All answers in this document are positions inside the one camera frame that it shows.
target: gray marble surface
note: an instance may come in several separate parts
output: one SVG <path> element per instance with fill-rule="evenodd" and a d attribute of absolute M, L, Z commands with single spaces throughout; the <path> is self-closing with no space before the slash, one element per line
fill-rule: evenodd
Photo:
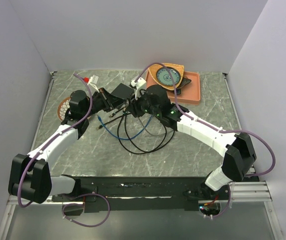
<path fill-rule="evenodd" d="M 135 70 L 85 70 L 59 71 L 54 75 L 54 83 L 36 138 L 35 148 L 50 137 L 58 128 L 57 116 L 59 103 L 74 90 L 86 90 L 73 73 L 82 77 L 93 74 L 99 77 L 97 86 L 112 91 L 119 83 L 129 84 L 138 75 Z M 201 103 L 198 106 L 182 104 L 208 122 L 222 126 L 224 129 L 237 129 L 237 120 L 226 88 L 223 74 L 201 72 Z M 111 113 L 100 112 L 103 121 L 109 121 Z M 143 116 L 146 123 L 149 116 Z M 100 125 L 97 116 L 90 118 L 90 125 L 82 136 L 71 147 L 67 148 L 51 169 L 53 176 L 68 174 L 74 176 L 193 176 L 204 177 L 222 163 L 222 157 L 210 147 L 191 136 L 177 132 L 173 140 L 163 149 L 145 155 L 129 154 L 118 140 L 104 129 L 96 130 Z M 116 133 L 118 121 L 108 125 Z M 136 134 L 142 127 L 137 119 L 128 117 L 129 133 Z M 150 132 L 162 133 L 163 126 L 155 118 L 148 126 Z M 121 127 L 121 136 L 126 137 Z M 161 141 L 145 131 L 134 139 L 142 149 L 151 150 Z M 137 151 L 128 141 L 124 141 L 132 151 Z"/>

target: blue cable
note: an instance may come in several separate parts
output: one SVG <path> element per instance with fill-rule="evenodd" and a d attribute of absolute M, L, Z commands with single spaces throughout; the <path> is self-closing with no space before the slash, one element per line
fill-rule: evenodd
<path fill-rule="evenodd" d="M 105 126 L 105 124 L 103 123 L 101 117 L 100 117 L 100 116 L 97 116 L 97 118 L 98 118 L 98 121 L 101 122 L 101 125 L 106 129 L 106 131 L 107 131 L 110 135 L 112 135 L 113 137 L 115 137 L 115 138 L 117 138 L 117 139 L 119 139 L 119 140 L 129 140 L 128 138 L 121 138 L 121 137 L 117 137 L 116 135 L 114 135 L 114 134 L 113 134 L 111 131 L 109 131 L 109 129 Z M 145 128 L 149 125 L 149 123 L 151 122 L 152 118 L 153 118 L 153 115 L 151 115 L 151 117 L 149 118 L 147 124 L 145 125 Z M 144 131 L 144 129 L 140 130 L 135 136 L 131 137 L 130 140 L 132 140 L 132 139 L 134 139 L 135 137 L 137 137 L 137 136 L 138 136 L 139 134 L 141 134 L 143 131 Z"/>

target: white wall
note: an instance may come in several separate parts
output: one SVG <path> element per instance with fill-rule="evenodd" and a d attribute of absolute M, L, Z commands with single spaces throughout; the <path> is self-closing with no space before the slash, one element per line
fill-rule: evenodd
<path fill-rule="evenodd" d="M 0 0 L 0 222 L 13 157 L 30 150 L 50 74 L 8 0 Z"/>
<path fill-rule="evenodd" d="M 244 129 L 265 138 L 276 154 L 266 175 L 274 207 L 286 238 L 286 0 L 269 0 L 238 55 L 228 82 Z M 256 166 L 271 160 L 257 145 Z"/>
<path fill-rule="evenodd" d="M 10 0 L 50 71 L 228 72 L 266 0 Z"/>

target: orange plate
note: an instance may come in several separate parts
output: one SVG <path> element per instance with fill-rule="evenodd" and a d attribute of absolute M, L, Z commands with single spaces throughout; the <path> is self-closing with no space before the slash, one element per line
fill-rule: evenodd
<path fill-rule="evenodd" d="M 192 82 L 181 89 L 181 95 L 177 96 L 177 100 L 181 104 L 192 104 L 199 105 L 201 101 L 201 87 L 199 74 L 196 72 L 185 71 L 184 77 L 191 79 Z M 147 72 L 146 75 L 147 87 L 156 85 L 157 83 L 153 80 L 152 76 Z M 167 91 L 167 96 L 171 102 L 175 102 L 174 92 Z"/>

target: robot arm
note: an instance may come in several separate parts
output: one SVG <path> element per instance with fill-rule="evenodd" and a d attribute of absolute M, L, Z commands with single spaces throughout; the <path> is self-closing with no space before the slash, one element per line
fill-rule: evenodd
<path fill-rule="evenodd" d="M 200 123 L 197 121 L 201 120 L 198 116 L 187 108 L 180 106 L 184 112 L 194 118 L 194 120 L 191 120 L 183 115 L 174 103 L 170 102 L 166 90 L 159 85 L 153 85 L 146 89 L 146 81 L 142 78 L 137 82 L 131 82 L 130 87 L 121 83 L 111 93 L 108 93 L 104 88 L 100 88 L 93 94 L 93 107 L 90 115 L 101 110 L 109 112 L 120 109 L 124 104 L 126 105 L 126 111 L 134 117 L 140 117 L 145 113 L 154 115 L 166 127 L 202 141 L 224 157 L 223 164 L 212 171 L 202 183 L 201 194 L 203 197 L 215 195 L 216 191 L 231 181 L 242 181 L 256 159 L 249 135 L 245 133 L 239 135 L 234 133 L 221 134 L 214 130 L 219 128 L 204 120 L 202 121 L 210 124 L 214 129 Z M 62 121 L 62 125 L 54 134 L 61 133 L 64 129 L 79 121 L 85 116 L 88 108 L 89 98 L 86 93 L 82 90 L 73 92 L 71 94 L 70 110 Z M 74 197 L 79 195 L 82 186 L 80 186 L 80 181 L 77 178 L 67 175 L 51 177 L 50 169 L 61 153 L 78 140 L 87 127 L 88 120 L 86 119 L 75 128 L 61 134 L 44 152 L 41 152 L 29 169 L 30 172 L 33 170 L 33 173 L 28 174 L 23 182 L 23 198 L 42 203 L 51 195 L 70 194 Z M 40 151 L 47 141 L 27 155 L 19 154 L 13 159 L 9 183 L 10 194 L 17 196 L 22 172 L 30 159 Z"/>

